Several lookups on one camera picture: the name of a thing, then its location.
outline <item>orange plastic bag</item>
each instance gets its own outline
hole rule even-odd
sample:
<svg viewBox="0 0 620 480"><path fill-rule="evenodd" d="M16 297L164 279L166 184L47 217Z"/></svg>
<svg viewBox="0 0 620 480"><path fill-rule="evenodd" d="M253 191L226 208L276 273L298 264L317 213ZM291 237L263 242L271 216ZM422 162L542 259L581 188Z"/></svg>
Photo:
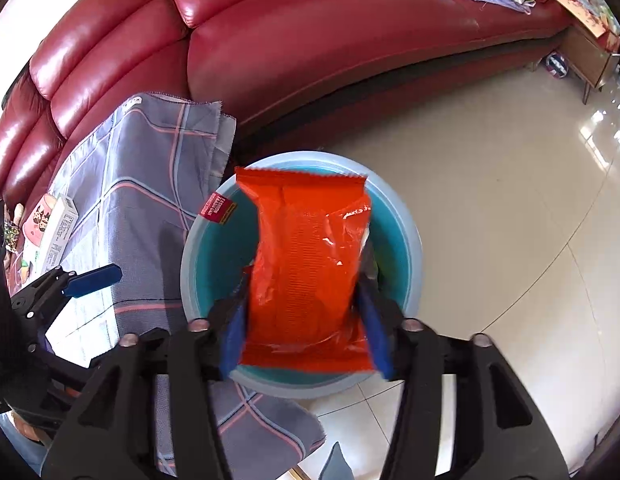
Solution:
<svg viewBox="0 0 620 480"><path fill-rule="evenodd" d="M351 307L370 218L365 177L236 169L259 212L242 364L372 370Z"/></svg>

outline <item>product box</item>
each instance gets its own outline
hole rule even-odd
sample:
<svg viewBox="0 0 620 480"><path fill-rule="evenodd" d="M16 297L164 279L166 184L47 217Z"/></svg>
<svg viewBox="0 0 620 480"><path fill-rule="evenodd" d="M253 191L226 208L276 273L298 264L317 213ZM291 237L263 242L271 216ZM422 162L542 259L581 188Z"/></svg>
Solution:
<svg viewBox="0 0 620 480"><path fill-rule="evenodd" d="M41 276L56 267L62 259L72 230L78 220L78 212L72 199L59 195L49 220L36 259L35 274Z"/></svg>

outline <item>sofa cushion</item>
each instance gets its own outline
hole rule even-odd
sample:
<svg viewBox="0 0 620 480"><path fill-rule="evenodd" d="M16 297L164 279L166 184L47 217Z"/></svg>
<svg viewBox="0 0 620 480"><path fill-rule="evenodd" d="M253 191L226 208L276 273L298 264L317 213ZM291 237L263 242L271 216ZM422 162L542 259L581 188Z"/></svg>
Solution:
<svg viewBox="0 0 620 480"><path fill-rule="evenodd" d="M186 69L188 46L187 39L177 41L139 63L117 81L101 99L94 103L90 111L74 128L62 149L58 166L61 166L79 142L110 117L112 112L128 97L138 92L160 92L188 99Z"/></svg>
<svg viewBox="0 0 620 480"><path fill-rule="evenodd" d="M552 36L568 22L557 3L546 5L527 16L472 0L245 0L193 32L192 98L222 100L246 135L393 68Z"/></svg>

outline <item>plaid fabric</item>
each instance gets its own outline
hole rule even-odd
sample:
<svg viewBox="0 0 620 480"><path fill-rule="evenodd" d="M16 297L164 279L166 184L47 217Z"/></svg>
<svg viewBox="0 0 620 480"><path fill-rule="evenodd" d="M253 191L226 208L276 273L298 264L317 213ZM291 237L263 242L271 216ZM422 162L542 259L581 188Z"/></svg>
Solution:
<svg viewBox="0 0 620 480"><path fill-rule="evenodd" d="M186 324L181 256L195 216L220 184L235 125L220 103L138 94L65 160L50 193L71 197L80 216L61 265L85 272L113 262L123 279L68 304L47 333L55 353L88 365L119 335ZM173 474L167 377L155 386L157 460ZM232 381L214 384L212 397L237 480L278 478L323 442L318 420L292 401Z"/></svg>

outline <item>snack package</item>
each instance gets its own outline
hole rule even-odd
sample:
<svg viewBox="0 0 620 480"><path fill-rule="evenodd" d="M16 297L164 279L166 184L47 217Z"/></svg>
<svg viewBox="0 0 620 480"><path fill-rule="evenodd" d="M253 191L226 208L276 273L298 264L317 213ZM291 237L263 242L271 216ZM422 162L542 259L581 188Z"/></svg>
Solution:
<svg viewBox="0 0 620 480"><path fill-rule="evenodd" d="M47 223L50 220L50 215L55 205L56 199L52 195L47 193L44 194L23 224L23 234L36 247L41 245L43 233L45 233Z"/></svg>
<svg viewBox="0 0 620 480"><path fill-rule="evenodd" d="M259 212L241 363L373 370L351 305L371 212L365 177L237 168L236 178Z"/></svg>

